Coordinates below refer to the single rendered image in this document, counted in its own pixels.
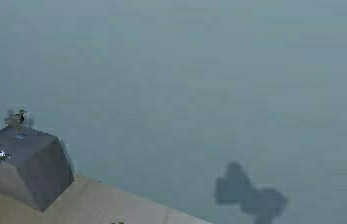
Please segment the dark grey cabinet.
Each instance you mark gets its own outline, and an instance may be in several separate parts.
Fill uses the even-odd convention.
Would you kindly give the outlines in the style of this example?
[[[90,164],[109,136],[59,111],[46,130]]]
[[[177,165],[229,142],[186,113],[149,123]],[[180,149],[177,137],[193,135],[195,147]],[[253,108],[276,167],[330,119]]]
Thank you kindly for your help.
[[[0,163],[0,192],[44,212],[73,182],[73,172],[57,136],[23,127],[0,130],[0,151],[11,157]]]

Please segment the brown duck figure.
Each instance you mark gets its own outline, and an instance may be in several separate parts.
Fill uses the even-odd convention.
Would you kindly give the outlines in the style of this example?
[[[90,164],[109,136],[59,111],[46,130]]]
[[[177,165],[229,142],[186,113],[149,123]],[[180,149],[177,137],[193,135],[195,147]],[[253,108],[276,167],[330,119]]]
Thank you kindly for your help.
[[[5,118],[4,123],[19,130],[25,120],[26,113],[26,110],[20,110],[18,113],[12,114],[11,116]]]

